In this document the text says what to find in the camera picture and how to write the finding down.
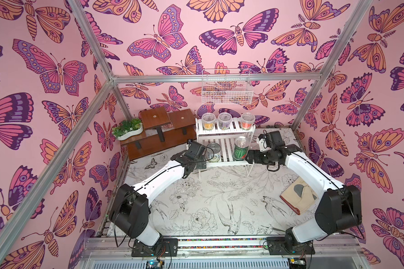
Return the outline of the green watermelon can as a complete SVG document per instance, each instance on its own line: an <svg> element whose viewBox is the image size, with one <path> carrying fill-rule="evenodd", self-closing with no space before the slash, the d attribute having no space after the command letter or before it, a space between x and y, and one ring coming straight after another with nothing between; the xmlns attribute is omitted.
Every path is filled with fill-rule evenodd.
<svg viewBox="0 0 404 269"><path fill-rule="evenodd" d="M235 161L245 160L250 146L250 140L245 136L235 138L235 146L233 149L233 159Z"/></svg>

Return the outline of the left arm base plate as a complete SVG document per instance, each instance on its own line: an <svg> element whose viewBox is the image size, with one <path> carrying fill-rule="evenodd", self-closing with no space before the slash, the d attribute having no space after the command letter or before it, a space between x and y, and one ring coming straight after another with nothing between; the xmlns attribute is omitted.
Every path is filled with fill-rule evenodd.
<svg viewBox="0 0 404 269"><path fill-rule="evenodd" d="M132 257L176 257L178 251L177 238L160 238L154 246L148 246L135 240L132 247Z"/></svg>

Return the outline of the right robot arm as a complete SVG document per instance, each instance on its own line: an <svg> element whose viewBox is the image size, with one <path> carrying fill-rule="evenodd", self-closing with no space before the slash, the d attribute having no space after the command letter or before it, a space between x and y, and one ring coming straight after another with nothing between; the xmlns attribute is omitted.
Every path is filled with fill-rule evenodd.
<svg viewBox="0 0 404 269"><path fill-rule="evenodd" d="M302 150L286 145L278 131L258 137L259 150L249 150L249 164L267 167L278 164L294 171L321 199L312 219L285 232L285 241L292 247L301 246L362 223L361 193L356 186L335 180L311 161Z"/></svg>

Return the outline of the seed jar with red seeds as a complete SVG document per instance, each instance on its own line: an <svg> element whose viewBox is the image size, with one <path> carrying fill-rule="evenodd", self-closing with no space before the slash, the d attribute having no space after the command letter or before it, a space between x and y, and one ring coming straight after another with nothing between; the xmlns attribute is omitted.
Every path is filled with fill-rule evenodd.
<svg viewBox="0 0 404 269"><path fill-rule="evenodd" d="M240 126L243 130L251 130L255 122L255 115L251 113L243 113L240 118Z"/></svg>

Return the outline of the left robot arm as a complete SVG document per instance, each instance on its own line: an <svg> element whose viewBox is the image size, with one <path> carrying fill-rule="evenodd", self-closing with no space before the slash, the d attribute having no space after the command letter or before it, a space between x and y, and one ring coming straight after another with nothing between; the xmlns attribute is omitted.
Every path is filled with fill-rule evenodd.
<svg viewBox="0 0 404 269"><path fill-rule="evenodd" d="M176 153L159 171L144 181L118 188L109 220L129 238L148 247L160 242L160 233L149 223L150 205L165 189L179 179L187 178L198 164L205 164L208 148L193 141L187 150Z"/></svg>

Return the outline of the white slatted two-tier shelf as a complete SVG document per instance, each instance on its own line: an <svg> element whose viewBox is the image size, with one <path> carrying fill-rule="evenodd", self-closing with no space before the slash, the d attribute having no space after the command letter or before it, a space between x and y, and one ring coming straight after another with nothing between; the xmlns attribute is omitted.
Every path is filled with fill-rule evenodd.
<svg viewBox="0 0 404 269"><path fill-rule="evenodd" d="M203 120L196 119L197 142L204 146L208 146L213 142L220 145L220 160L218 162L207 161L206 164L199 169L199 175L201 175L202 170L235 166L245 167L246 175L250 175L253 164L249 164L246 160L234 160L233 152L235 149L235 140L238 137L243 136L248 143L251 143L256 127L253 125L250 130L244 130L241 128L240 123L239 118L233 118L228 130L219 129L217 122L214 123L214 129L205 130Z"/></svg>

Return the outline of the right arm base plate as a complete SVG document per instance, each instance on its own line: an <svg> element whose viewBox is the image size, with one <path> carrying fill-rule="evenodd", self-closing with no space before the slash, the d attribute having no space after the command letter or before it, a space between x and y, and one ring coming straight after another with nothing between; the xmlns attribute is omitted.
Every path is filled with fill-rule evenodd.
<svg viewBox="0 0 404 269"><path fill-rule="evenodd" d="M270 255L315 254L312 242L297 243L287 236L268 237L267 245Z"/></svg>

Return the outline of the seed jar with yellow seeds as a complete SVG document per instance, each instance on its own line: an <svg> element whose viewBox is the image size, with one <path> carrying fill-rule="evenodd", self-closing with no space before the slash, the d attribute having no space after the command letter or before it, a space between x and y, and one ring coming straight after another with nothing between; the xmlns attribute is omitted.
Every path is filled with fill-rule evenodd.
<svg viewBox="0 0 404 269"><path fill-rule="evenodd" d="M216 123L216 116L213 113L204 113L202 115L203 130L211 131L214 130Z"/></svg>

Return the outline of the seed jar with dark seeds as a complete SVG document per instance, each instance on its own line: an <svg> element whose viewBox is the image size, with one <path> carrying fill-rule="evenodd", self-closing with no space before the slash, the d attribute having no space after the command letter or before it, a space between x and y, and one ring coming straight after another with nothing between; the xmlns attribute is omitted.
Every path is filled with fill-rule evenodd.
<svg viewBox="0 0 404 269"><path fill-rule="evenodd" d="M220 130L229 130L232 122L232 115L227 112L220 113L218 115L218 128Z"/></svg>

